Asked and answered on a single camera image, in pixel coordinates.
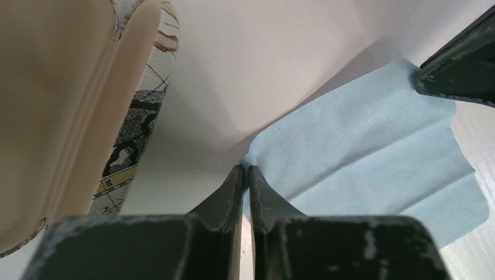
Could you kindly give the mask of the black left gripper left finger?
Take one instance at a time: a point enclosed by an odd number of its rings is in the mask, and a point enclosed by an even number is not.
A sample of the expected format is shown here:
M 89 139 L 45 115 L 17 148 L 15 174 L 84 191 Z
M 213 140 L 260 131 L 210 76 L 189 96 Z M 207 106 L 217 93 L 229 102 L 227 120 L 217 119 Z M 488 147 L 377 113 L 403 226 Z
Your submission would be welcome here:
M 73 216 L 43 237 L 23 279 L 238 279 L 243 167 L 184 215 Z

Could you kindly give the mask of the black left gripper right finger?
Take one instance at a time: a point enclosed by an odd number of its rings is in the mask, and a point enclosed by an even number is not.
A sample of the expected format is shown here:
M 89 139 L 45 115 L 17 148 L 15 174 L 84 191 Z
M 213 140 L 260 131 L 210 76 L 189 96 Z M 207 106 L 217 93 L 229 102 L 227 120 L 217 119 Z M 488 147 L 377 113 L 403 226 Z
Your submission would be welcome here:
M 408 216 L 307 216 L 248 169 L 256 279 L 449 279 L 429 231 Z

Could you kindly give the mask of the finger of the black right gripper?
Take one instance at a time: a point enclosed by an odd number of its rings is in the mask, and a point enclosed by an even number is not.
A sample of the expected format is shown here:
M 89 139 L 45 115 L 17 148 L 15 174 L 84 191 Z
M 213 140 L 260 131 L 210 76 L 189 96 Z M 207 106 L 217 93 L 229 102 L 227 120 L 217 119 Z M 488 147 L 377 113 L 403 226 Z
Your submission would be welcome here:
M 414 76 L 421 95 L 494 107 L 494 7 L 427 59 Z

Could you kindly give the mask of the light blue cleaning cloth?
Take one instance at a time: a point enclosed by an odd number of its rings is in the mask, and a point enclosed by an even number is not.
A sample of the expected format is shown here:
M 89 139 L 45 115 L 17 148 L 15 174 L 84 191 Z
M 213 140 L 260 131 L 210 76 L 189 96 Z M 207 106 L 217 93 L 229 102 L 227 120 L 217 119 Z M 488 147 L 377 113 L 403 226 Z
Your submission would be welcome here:
M 452 100 L 418 94 L 403 59 L 328 92 L 258 134 L 241 159 L 309 216 L 405 215 L 438 247 L 489 206 L 451 129 Z

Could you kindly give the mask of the map print glasses case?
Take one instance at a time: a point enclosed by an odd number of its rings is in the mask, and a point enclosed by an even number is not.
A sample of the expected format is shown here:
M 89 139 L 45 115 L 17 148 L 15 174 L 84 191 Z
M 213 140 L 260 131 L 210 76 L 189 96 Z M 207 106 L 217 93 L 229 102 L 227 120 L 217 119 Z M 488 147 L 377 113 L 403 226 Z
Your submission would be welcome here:
M 1 2 L 1 257 L 119 212 L 178 45 L 169 1 Z

